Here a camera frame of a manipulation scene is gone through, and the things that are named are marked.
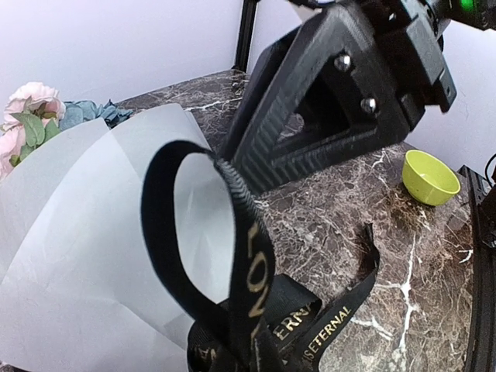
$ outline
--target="black metal frame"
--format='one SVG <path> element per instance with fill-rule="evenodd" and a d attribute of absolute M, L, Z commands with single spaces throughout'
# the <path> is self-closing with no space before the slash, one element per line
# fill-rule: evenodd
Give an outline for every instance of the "black metal frame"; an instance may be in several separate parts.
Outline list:
<path fill-rule="evenodd" d="M 484 190 L 483 178 L 468 167 L 467 177 L 474 236 L 474 289 L 466 372 L 496 370 L 496 189 Z"/>
<path fill-rule="evenodd" d="M 250 47 L 255 26 L 255 15 L 259 0 L 243 0 L 241 23 L 239 24 L 238 47 L 236 48 L 235 70 L 246 72 L 248 59 L 250 58 Z"/>

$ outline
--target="yellow-green bowl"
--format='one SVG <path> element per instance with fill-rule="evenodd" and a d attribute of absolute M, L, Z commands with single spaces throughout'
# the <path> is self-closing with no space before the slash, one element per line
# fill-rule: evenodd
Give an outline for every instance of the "yellow-green bowl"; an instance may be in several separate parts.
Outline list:
<path fill-rule="evenodd" d="M 410 195 L 427 205 L 444 204 L 460 192 L 460 182 L 453 171 L 423 151 L 406 153 L 402 177 Z"/>

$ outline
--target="black ribbon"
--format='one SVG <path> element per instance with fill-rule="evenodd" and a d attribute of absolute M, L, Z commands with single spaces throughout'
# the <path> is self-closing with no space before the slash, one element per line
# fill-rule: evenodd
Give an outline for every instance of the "black ribbon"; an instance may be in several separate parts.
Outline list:
<path fill-rule="evenodd" d="M 177 246 L 174 182 L 190 153 L 212 159 L 229 190 L 235 252 L 229 298 L 215 304 L 189 280 Z M 325 349 L 351 320 L 375 283 L 380 255 L 366 227 L 370 273 L 320 312 L 322 301 L 286 275 L 274 276 L 272 242 L 243 179 L 209 150 L 188 141 L 162 147 L 145 176 L 143 235 L 160 281 L 196 320 L 188 335 L 192 372 L 313 372 Z"/>

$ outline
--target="pink flower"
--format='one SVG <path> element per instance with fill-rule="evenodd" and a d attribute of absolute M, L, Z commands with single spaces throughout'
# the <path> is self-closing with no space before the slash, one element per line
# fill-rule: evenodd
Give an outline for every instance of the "pink flower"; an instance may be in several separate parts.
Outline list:
<path fill-rule="evenodd" d="M 9 97 L 9 103 L 5 107 L 3 126 L 4 130 L 9 130 L 14 126 L 20 125 L 10 114 L 22 112 L 28 109 L 33 113 L 44 102 L 46 102 L 45 112 L 54 112 L 56 114 L 56 123 L 64 118 L 65 104 L 58 98 L 59 91 L 55 88 L 47 87 L 43 83 L 30 82 L 19 88 Z"/>
<path fill-rule="evenodd" d="M 26 132 L 23 126 L 15 126 L 0 137 L 0 181 L 12 172 L 10 164 L 12 155 L 20 155 L 21 147 L 26 143 Z"/>

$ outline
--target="marble table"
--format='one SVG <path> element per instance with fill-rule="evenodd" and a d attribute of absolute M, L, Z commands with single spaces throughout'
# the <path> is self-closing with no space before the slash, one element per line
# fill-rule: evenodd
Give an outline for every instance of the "marble table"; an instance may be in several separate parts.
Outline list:
<path fill-rule="evenodd" d="M 226 71 L 124 101 L 137 112 L 176 102 L 218 150 L 248 77 Z M 358 235 L 374 224 L 381 268 L 370 297 L 327 349 L 321 372 L 462 370 L 470 329 L 472 247 L 467 187 L 431 208 L 401 183 L 407 144 L 314 174 L 257 201 L 286 273 L 331 301 L 357 282 Z"/>

